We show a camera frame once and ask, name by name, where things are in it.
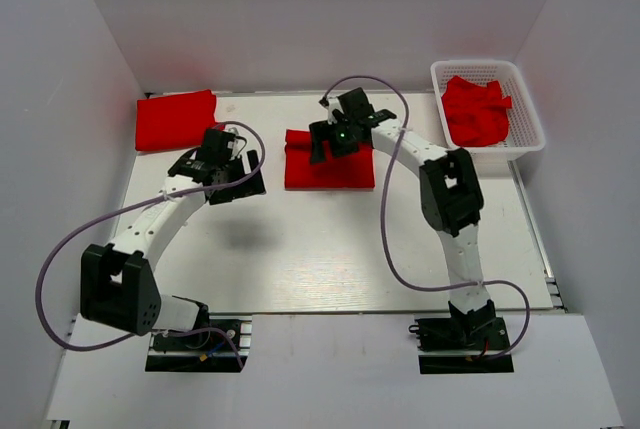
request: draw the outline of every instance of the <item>white table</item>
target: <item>white table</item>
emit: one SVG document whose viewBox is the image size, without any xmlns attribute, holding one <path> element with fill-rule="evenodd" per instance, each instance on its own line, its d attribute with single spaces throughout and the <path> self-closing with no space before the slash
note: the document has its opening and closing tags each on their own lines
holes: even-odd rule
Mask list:
<svg viewBox="0 0 640 429">
<path fill-rule="evenodd" d="M 214 311 L 331 312 L 446 309 L 446 294 L 405 290 L 380 249 L 380 185 L 388 157 L 376 155 L 373 192 L 285 192 L 285 128 L 324 116 L 317 96 L 229 96 L 220 119 L 238 119 L 265 139 L 268 194 L 197 212 L 156 271 L 164 292 Z M 433 96 L 409 96 L 411 126 L 438 143 Z M 398 111 L 387 95 L 371 97 Z M 126 202 L 155 195 L 178 153 L 138 156 Z M 486 168 L 479 168 L 484 174 Z M 549 308 L 543 263 L 507 167 L 481 177 L 480 234 L 487 278 L 520 284 L 535 308 Z M 135 217 L 123 217 L 127 225 Z M 405 277 L 446 283 L 444 257 L 423 220 L 418 182 L 398 168 L 389 204 L 391 246 Z M 491 288 L 500 308 L 522 303 Z M 421 376 L 412 314 L 254 315 L 240 374 L 145 373 L 149 336 L 91 353 L 66 353 L 47 411 L 72 428 L 234 429 L 344 427 L 609 427 L 621 424 L 582 316 L 534 315 L 513 355 L 513 374 Z M 506 316 L 510 334 L 522 316 Z M 119 331 L 79 318 L 71 342 L 92 344 Z"/>
<path fill-rule="evenodd" d="M 167 248 L 156 270 L 161 292 L 189 297 L 222 313 L 441 311 L 447 293 L 423 294 L 401 286 L 386 266 L 379 233 L 382 181 L 389 157 L 375 154 L 377 185 L 367 192 L 284 190 L 284 136 L 326 117 L 319 95 L 220 97 L 219 120 L 239 120 L 262 136 L 267 148 L 266 196 L 200 209 Z M 432 94 L 409 94 L 409 126 L 443 144 Z M 371 94 L 377 109 L 401 115 L 392 94 Z M 249 141 L 249 148 L 256 148 Z M 167 169 L 183 151 L 136 158 L 126 194 L 131 204 L 157 194 Z M 508 279 L 534 308 L 552 307 L 544 268 L 506 164 L 480 167 L 485 208 L 480 255 L 486 279 Z M 442 247 L 424 220 L 416 177 L 396 166 L 388 205 L 390 244 L 406 279 L 448 283 Z M 122 216 L 119 230 L 136 214 Z M 522 308 L 503 287 L 490 292 L 500 309 Z"/>
</svg>

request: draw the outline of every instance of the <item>white backdrop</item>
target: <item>white backdrop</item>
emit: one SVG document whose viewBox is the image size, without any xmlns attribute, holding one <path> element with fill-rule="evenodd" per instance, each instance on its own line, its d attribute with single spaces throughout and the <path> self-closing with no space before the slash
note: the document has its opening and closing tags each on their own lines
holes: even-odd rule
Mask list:
<svg viewBox="0 0 640 429">
<path fill-rule="evenodd" d="M 640 427 L 640 0 L 549 0 L 517 62 L 547 149 L 520 167 L 563 301 Z"/>
<path fill-rule="evenodd" d="M 323 89 L 368 72 L 431 86 L 432 62 L 512 60 L 545 0 L 96 0 L 145 91 Z"/>
<path fill-rule="evenodd" d="M 36 318 L 39 266 L 66 233 L 119 205 L 139 89 L 92 0 L 0 0 L 0 414 L 40 428 L 61 350 Z M 64 335 L 78 311 L 80 251 L 52 268 L 46 308 Z"/>
</svg>

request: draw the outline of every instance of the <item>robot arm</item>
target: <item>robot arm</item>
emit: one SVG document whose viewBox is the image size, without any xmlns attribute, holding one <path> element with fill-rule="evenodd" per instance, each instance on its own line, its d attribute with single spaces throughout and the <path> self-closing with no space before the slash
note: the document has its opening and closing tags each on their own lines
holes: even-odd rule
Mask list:
<svg viewBox="0 0 640 429">
<path fill-rule="evenodd" d="M 360 142 L 391 155 L 398 141 L 401 124 L 388 110 L 374 111 L 362 89 L 323 99 L 326 121 L 311 124 L 311 163 L 325 160 L 328 142 L 333 157 L 357 152 Z M 478 223 L 484 205 L 478 178 L 469 153 L 464 149 L 447 151 L 406 132 L 397 161 L 420 181 L 422 213 L 442 243 L 451 284 L 476 282 L 477 286 L 450 290 L 449 309 L 464 342 L 484 337 L 484 328 L 495 320 L 495 308 L 483 281 L 478 252 Z"/>
<path fill-rule="evenodd" d="M 161 295 L 153 277 L 162 253 L 189 217 L 211 205 L 264 194 L 260 172 L 233 188 L 168 194 L 239 180 L 245 176 L 235 130 L 208 129 L 202 146 L 185 153 L 171 167 L 159 191 L 165 201 L 146 207 L 138 219 L 105 246 L 92 244 L 81 260 L 80 312 L 85 319 L 137 335 L 151 330 L 189 331 L 207 325 L 206 305 Z M 248 151 L 251 170 L 256 151 Z"/>
</svg>

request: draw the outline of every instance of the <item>red cloth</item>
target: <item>red cloth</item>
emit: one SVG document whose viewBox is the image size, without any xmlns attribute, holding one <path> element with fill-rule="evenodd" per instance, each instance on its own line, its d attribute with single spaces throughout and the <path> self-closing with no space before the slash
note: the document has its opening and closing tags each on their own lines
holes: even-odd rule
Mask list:
<svg viewBox="0 0 640 429">
<path fill-rule="evenodd" d="M 373 189 L 373 148 L 360 144 L 360 151 L 334 159 L 325 142 L 327 162 L 309 163 L 311 134 L 307 131 L 287 130 L 285 136 L 285 189 Z"/>
<path fill-rule="evenodd" d="M 138 101 L 136 150 L 170 151 L 202 144 L 215 125 L 216 96 L 211 91 Z"/>
<path fill-rule="evenodd" d="M 451 140 L 458 146 L 491 146 L 509 134 L 511 96 L 502 97 L 498 81 L 482 87 L 455 76 L 447 84 L 442 106 Z"/>
</svg>

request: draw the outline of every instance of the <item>plastic basket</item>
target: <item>plastic basket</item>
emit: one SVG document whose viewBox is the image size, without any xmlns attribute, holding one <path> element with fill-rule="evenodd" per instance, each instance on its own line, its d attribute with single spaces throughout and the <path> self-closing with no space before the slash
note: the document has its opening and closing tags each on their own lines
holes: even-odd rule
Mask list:
<svg viewBox="0 0 640 429">
<path fill-rule="evenodd" d="M 544 133 L 533 102 L 518 68 L 508 61 L 460 60 L 439 61 L 431 66 L 431 78 L 436 94 L 442 129 L 450 148 L 457 148 L 442 106 L 442 95 L 447 83 L 460 76 L 474 84 L 486 85 L 498 81 L 504 96 L 511 96 L 513 107 L 507 111 L 509 135 L 504 142 L 487 147 L 466 147 L 476 162 L 512 161 L 531 151 L 539 151 L 545 145 Z"/>
</svg>

